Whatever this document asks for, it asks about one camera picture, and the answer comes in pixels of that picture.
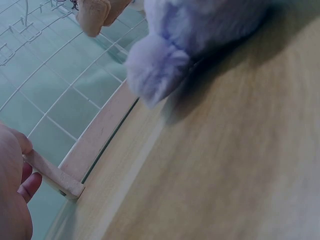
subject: wire rack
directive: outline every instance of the wire rack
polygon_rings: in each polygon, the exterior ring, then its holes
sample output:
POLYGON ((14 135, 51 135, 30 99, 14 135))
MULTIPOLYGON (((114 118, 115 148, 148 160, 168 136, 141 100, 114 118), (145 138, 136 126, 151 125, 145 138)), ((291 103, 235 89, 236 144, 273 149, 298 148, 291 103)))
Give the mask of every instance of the wire rack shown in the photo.
MULTIPOLYGON (((74 22, 75 15, 74 12, 71 10, 71 6, 68 6, 65 4, 67 2, 59 2, 56 0, 48 0, 44 3, 40 3, 37 7, 34 7, 33 9, 29 9, 29 2, 28 0, 14 0, 7 4, 6 7, 3 9, 0 9, 0 15, 7 11, 8 9, 12 7, 16 7, 21 9, 21 11, 24 10, 25 14, 22 15, 20 18, 18 18, 16 21, 8 24, 6 28, 0 33, 0 75, 7 79, 9 83, 12 84, 12 86, 15 88, 15 91, 11 94, 11 96, 5 101, 4 104, 0 106, 0 112, 6 107, 6 105, 10 102, 10 100, 15 96, 16 93, 22 94, 35 108, 39 110, 39 112, 42 114, 42 118, 38 121, 38 123, 33 127, 33 129, 28 133, 28 136, 30 136, 34 130, 37 128, 38 124, 41 122, 43 118, 48 118, 54 125, 56 125, 59 129, 61 129, 65 134, 67 134, 70 138, 72 138, 75 142, 79 139, 79 137, 74 136, 71 134, 68 130, 63 128, 60 124, 58 124, 55 120, 53 120, 50 116, 48 116, 48 113, 52 110, 52 108, 57 104, 57 102, 67 93, 69 89, 75 90, 77 93, 79 93, 84 99, 89 101, 92 105, 94 105, 98 111, 102 109, 101 106, 98 106, 94 101, 92 101, 89 97, 87 97, 84 93, 82 93, 80 90, 78 90, 76 87, 74 87, 75 83, 83 76, 83 74, 94 64, 97 63, 97 61, 111 48, 116 47, 121 53, 124 55, 128 54, 128 48, 120 46, 118 43, 123 41, 124 38, 131 34, 132 31, 134 31, 139 25, 145 24, 145 19, 141 19, 139 22, 137 22, 134 25, 128 26, 128 31, 123 34, 118 39, 111 39, 105 34, 101 34, 101 38, 105 38, 106 41, 110 42, 110 45, 105 48, 105 50, 97 56, 95 59, 92 59, 91 63, 73 80, 70 82, 69 79, 65 79, 64 76, 60 75, 59 72, 56 72, 54 68, 52 68, 51 64, 49 64, 49 61, 54 58, 57 54, 59 54, 61 51, 65 51, 66 47, 70 45, 75 39, 77 39, 80 35, 83 34, 83 32, 80 30, 77 32, 74 36, 71 36, 68 38, 68 40, 60 46, 55 52, 53 52, 49 57, 46 59, 43 59, 42 57, 34 54, 34 52, 30 51, 29 44, 34 42, 37 39, 41 39, 43 32, 46 29, 50 29, 53 24, 59 23, 59 21, 63 19, 70 19, 74 22), (54 13, 54 16, 49 22, 43 21, 41 19, 41 14, 52 12, 54 13), (31 19, 36 19, 39 23, 42 23, 42 27, 36 26, 36 24, 31 21, 31 19), (11 43, 11 41, 6 41, 8 39, 8 35, 11 36, 13 39, 15 39, 14 44, 11 43), (6 65, 12 61, 13 58, 17 57, 17 53, 23 49, 27 48, 29 50, 32 57, 36 60, 41 61, 41 64, 26 78, 24 79, 20 84, 14 83, 12 80, 10 80, 9 77, 6 76, 6 74, 3 73, 2 69, 6 67, 6 65), (50 69, 52 72, 54 72, 59 78, 61 78, 68 87, 63 91, 63 93, 55 100, 55 102, 51 105, 49 109, 46 111, 43 111, 36 103, 34 103, 26 94, 21 91, 21 88, 32 78, 40 69, 42 69, 44 66, 46 66, 48 69, 50 69)), ((118 19, 120 23, 124 25, 126 24, 121 19, 118 19)), ((60 35, 62 39, 66 39, 66 36, 61 35, 60 33, 57 33, 60 35)), ((108 74, 113 76, 117 81, 119 81, 119 84, 121 85, 123 83, 123 79, 119 79, 116 75, 114 75, 112 72, 104 69, 108 74)))

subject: wooden stick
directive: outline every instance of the wooden stick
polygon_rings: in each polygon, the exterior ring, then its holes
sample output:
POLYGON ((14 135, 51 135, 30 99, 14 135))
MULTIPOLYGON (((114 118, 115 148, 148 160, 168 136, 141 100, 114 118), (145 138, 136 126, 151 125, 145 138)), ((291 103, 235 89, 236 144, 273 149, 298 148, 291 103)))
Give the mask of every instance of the wooden stick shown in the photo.
POLYGON ((36 151, 33 150, 30 154, 24 155, 23 159, 39 171, 52 187, 68 199, 78 199, 84 191, 85 186, 82 183, 57 168, 36 151))

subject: finger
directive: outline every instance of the finger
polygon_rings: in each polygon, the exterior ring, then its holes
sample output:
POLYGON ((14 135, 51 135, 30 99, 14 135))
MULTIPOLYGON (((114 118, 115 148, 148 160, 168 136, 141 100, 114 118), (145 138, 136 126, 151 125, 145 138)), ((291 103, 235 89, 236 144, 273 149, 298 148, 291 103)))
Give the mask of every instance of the finger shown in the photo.
POLYGON ((24 162, 23 163, 23 169, 22 169, 21 183, 24 183, 25 180, 27 180, 28 177, 30 177, 31 174, 32 174, 32 166, 30 166, 27 162, 24 162))
POLYGON ((26 203, 28 203, 35 195, 41 185, 41 182, 42 176, 40 173, 35 172, 20 185, 18 193, 22 195, 26 203))
POLYGON ((12 128, 10 128, 9 130, 18 140, 22 154, 30 153, 33 149, 33 146, 31 141, 29 141, 29 139, 26 137, 26 135, 12 128))

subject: wooden table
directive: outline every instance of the wooden table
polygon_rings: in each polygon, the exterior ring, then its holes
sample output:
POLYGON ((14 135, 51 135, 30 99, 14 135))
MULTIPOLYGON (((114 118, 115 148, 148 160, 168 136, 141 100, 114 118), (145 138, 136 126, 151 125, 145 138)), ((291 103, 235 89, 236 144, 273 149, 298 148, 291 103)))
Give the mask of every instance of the wooden table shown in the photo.
POLYGON ((137 103, 47 239, 320 238, 320 1, 187 85, 137 103))

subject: wooden frame edge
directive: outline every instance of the wooden frame edge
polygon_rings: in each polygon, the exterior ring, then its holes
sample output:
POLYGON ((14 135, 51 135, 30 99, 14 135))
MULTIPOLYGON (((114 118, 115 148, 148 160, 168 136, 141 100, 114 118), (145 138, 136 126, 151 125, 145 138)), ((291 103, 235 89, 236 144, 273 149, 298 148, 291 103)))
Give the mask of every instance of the wooden frame edge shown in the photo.
POLYGON ((137 99, 124 81, 69 151, 59 168, 82 182, 137 99))

